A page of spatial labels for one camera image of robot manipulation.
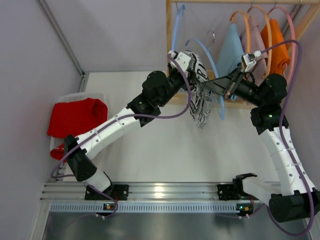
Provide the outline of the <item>light blue plastic hanger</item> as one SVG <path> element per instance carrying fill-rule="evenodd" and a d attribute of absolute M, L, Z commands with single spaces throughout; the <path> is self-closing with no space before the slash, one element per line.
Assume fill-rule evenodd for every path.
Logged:
<path fill-rule="evenodd" d="M 180 23 L 181 17 L 184 14 L 184 11 L 185 11 L 185 5 L 184 4 L 178 5 L 176 3 L 176 15 L 175 15 L 175 21 L 174 21 L 174 26 L 172 31 L 171 48 L 170 48 L 170 50 L 173 52 L 175 51 L 175 48 L 176 48 L 179 23 Z"/>

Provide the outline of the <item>red trousers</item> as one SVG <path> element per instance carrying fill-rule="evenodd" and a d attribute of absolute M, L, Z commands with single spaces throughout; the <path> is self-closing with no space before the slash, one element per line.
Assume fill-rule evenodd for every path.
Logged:
<path fill-rule="evenodd" d="M 99 99 L 86 98 L 72 102 L 59 102 L 53 107 L 47 135 L 64 139 L 86 133 L 108 119 L 108 107 Z"/>

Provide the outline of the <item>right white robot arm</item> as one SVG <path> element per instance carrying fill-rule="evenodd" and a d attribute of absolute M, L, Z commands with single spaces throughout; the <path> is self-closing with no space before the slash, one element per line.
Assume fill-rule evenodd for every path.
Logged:
<path fill-rule="evenodd" d="M 287 96 L 286 79 L 273 73 L 255 85 L 237 67 L 230 74 L 203 85 L 222 97 L 235 95 L 254 105 L 250 120 L 277 172 L 278 187 L 253 173 L 237 175 L 233 183 L 239 195 L 251 195 L 262 201 L 279 223 L 314 217 L 320 211 L 320 192 L 304 171 L 291 140 L 289 123 L 281 106 Z"/>

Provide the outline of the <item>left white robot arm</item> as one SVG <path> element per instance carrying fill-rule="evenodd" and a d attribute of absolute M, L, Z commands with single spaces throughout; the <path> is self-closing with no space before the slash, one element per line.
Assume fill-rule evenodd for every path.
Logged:
<path fill-rule="evenodd" d="M 181 88 L 191 91 L 192 57 L 184 52 L 170 51 L 169 75 L 162 71 L 151 72 L 142 84 L 142 92 L 118 114 L 97 127 L 77 136 L 64 139 L 64 157 L 78 182 L 87 184 L 105 198 L 113 192 L 109 176 L 98 169 L 93 159 L 108 145 L 142 128 L 154 119 L 163 119 L 163 108 Z"/>

